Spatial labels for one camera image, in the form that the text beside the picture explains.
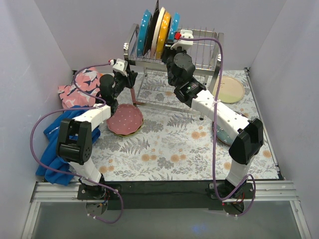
dish rack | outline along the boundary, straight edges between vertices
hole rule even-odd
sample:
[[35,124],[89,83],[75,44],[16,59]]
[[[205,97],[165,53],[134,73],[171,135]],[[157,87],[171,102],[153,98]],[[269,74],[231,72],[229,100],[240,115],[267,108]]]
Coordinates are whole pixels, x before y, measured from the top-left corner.
[[[219,40],[221,45],[223,46],[224,41],[224,33],[217,33],[214,30],[209,31],[207,28],[205,29],[191,29],[188,27],[181,26],[178,28],[178,31],[181,29],[192,30],[194,38],[196,37],[214,37]],[[166,109],[171,111],[177,112],[184,112],[184,113],[192,113],[192,114],[199,114],[192,109],[189,109],[188,106],[184,105],[183,103],[178,103],[179,101],[176,98],[176,105],[161,103],[156,100],[139,100],[139,94],[141,88],[144,85],[144,82],[150,76],[167,76],[167,68],[164,63],[161,62],[159,59],[150,58],[150,53],[148,52],[145,56],[138,57],[136,53],[136,46],[137,46],[137,38],[139,34],[140,27],[138,24],[133,24],[129,35],[124,43],[124,59],[129,62],[132,66],[139,66],[143,67],[144,76],[141,83],[141,86],[138,90],[138,96],[136,97],[136,93],[134,89],[131,89],[132,101],[134,105],[141,105],[141,106],[148,106],[153,108],[160,108]],[[194,41],[193,46],[188,49],[188,55],[192,57],[193,64],[195,65],[196,69],[194,72],[194,77],[207,85],[208,78],[211,77],[211,81],[209,86],[207,87],[208,90],[212,93],[218,74],[220,70],[220,50],[219,46],[215,44],[213,41],[204,40],[204,41]],[[155,85],[153,90],[159,92],[173,92],[174,87],[170,86],[168,83],[167,85]]]

light blue plate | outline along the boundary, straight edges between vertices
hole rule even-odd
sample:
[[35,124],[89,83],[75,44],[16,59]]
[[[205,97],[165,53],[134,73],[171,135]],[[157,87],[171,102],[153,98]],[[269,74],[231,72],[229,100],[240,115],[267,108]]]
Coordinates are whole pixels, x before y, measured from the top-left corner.
[[217,138],[224,144],[231,146],[234,142],[234,140],[232,140],[228,133],[226,133],[226,131],[224,131],[219,125],[217,125]]
[[178,30],[179,19],[180,19],[179,14],[175,12],[175,15],[169,30],[168,40],[174,40],[174,34]]
[[149,10],[145,10],[143,14],[143,18],[140,25],[140,33],[138,37],[138,50],[137,50],[137,56],[142,56],[144,46],[145,46],[145,40],[146,36],[148,34],[149,26],[151,24],[152,20],[152,14]]

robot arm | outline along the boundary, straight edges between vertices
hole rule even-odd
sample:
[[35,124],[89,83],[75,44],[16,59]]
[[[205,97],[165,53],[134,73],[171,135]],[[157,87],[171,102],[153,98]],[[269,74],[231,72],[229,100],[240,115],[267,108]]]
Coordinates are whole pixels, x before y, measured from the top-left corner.
[[135,84],[137,73],[130,70],[128,63],[124,60],[111,60],[114,76],[105,74],[100,78],[100,97],[106,101],[105,106],[98,108],[99,101],[93,110],[73,119],[64,119],[60,124],[59,137],[56,146],[56,153],[68,162],[77,172],[82,175],[80,180],[84,188],[89,189],[91,196],[101,198],[105,189],[87,181],[104,184],[104,177],[95,167],[92,159],[92,134],[91,132],[110,118],[116,111],[118,102],[117,96],[125,87],[132,88]]
[[[91,179],[100,182],[102,174],[95,167],[92,159],[92,136],[91,132],[111,117],[111,107],[103,106],[89,110],[73,119],[64,119],[60,125],[60,133],[57,142],[57,155],[67,161],[77,172],[84,177],[86,185],[94,184],[85,180]],[[78,136],[78,140],[70,139],[70,136]]]
[[[185,38],[193,38],[191,31],[182,29],[180,33]],[[167,67],[168,83],[175,87],[174,93],[182,103],[214,120],[215,97],[193,77],[195,66],[187,54],[190,44],[192,41],[179,40],[165,45],[162,62]],[[248,174],[254,155],[264,143],[263,124],[259,119],[251,121],[235,113],[221,102],[217,103],[217,122],[234,140],[229,149],[230,172],[221,190],[228,195]]]

pink plate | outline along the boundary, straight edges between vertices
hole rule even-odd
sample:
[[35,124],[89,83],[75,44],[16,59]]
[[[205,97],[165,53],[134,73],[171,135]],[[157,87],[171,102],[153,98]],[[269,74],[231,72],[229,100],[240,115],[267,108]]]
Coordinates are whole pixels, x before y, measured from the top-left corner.
[[130,104],[121,104],[118,106],[115,114],[106,120],[110,131],[128,135],[136,132],[143,123],[142,112]]

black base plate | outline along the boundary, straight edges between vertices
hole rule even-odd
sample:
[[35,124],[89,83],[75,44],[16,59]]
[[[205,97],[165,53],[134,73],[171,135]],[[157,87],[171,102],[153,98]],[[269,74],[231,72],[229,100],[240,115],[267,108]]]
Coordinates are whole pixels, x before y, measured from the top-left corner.
[[[106,185],[117,189],[121,194],[126,209],[178,209],[178,208],[208,208],[223,210],[222,203],[212,197],[209,189],[210,180],[201,181],[134,181],[110,182]],[[253,192],[251,183],[243,186],[245,198],[251,199]],[[78,191],[79,200],[96,200],[89,191],[82,193],[83,186]],[[116,194],[110,193],[108,210],[119,210],[121,203]]]

